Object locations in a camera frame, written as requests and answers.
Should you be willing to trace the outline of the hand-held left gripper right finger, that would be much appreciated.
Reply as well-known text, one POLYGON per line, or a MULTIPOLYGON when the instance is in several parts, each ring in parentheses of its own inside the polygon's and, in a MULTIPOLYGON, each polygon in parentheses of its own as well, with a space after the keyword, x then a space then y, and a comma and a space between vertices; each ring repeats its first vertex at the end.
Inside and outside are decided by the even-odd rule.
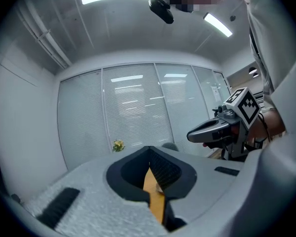
POLYGON ((162 224, 173 232, 204 214, 230 187, 243 163, 150 148, 149 166, 165 196, 162 224))

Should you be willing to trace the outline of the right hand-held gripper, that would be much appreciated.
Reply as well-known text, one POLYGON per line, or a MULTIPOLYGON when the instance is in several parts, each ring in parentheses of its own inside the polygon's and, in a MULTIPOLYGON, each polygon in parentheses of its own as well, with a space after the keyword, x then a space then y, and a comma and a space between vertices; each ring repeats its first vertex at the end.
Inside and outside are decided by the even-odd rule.
POLYGON ((260 105, 247 88, 236 90, 215 110, 213 119, 187 133, 187 139, 193 143, 207 143, 210 148, 221 148, 222 159, 235 160, 247 155, 245 143, 249 129, 257 119, 260 105), (238 140, 231 137, 231 127, 240 126, 238 140))

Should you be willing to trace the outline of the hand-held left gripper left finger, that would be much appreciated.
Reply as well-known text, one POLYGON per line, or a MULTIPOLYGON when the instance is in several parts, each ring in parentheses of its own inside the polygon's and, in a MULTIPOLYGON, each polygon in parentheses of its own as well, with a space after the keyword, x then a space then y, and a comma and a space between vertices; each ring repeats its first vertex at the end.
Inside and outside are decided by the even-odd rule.
POLYGON ((126 149, 81 164, 32 197, 24 208, 39 216, 62 189, 70 187, 80 193, 56 226, 56 232, 67 237, 166 236, 167 230, 146 202, 124 200, 107 184, 108 167, 134 151, 126 149))

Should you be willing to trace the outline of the person's right forearm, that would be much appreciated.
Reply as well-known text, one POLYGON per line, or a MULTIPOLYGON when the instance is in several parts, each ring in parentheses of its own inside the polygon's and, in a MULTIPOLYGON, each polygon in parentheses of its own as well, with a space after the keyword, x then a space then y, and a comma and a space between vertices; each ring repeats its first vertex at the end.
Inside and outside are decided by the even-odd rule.
POLYGON ((279 135, 286 131, 285 125, 276 109, 262 113, 262 120, 257 118, 249 129, 248 141, 253 138, 267 138, 279 135))

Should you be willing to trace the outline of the person's right hand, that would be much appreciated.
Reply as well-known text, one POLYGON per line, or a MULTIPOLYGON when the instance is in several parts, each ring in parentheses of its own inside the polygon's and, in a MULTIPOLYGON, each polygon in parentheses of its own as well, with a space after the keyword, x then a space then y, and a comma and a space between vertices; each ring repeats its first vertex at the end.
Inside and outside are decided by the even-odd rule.
POLYGON ((234 125, 231 127, 231 137, 233 140, 237 141, 240 133, 240 126, 234 125))

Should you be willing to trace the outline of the yellow flower bouquet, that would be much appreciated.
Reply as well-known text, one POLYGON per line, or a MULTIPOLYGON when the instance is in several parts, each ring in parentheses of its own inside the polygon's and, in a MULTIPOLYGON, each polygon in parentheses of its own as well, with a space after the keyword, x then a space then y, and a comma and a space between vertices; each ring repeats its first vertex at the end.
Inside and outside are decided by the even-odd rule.
POLYGON ((112 147, 112 150, 114 152, 121 152, 123 151, 125 148, 125 145, 124 145, 124 142, 122 140, 115 140, 113 142, 113 147, 112 147))

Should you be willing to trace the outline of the person's beige shirt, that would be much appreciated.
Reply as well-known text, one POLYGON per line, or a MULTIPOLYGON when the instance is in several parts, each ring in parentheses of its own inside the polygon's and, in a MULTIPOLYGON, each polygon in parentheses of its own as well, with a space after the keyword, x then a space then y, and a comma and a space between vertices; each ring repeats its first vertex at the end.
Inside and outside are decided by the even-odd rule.
POLYGON ((280 0, 244 0, 267 107, 285 125, 261 152, 236 237, 296 237, 296 26, 280 0))

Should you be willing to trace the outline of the white ceiling pipe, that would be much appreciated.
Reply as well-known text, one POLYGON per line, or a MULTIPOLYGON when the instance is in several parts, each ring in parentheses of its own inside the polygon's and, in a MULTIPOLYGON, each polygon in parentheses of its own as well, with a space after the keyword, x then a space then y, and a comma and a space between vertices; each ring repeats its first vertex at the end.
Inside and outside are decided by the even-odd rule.
POLYGON ((52 36, 51 30, 43 23, 31 0, 18 0, 16 12, 35 41, 59 67, 64 70, 72 65, 70 59, 52 36))

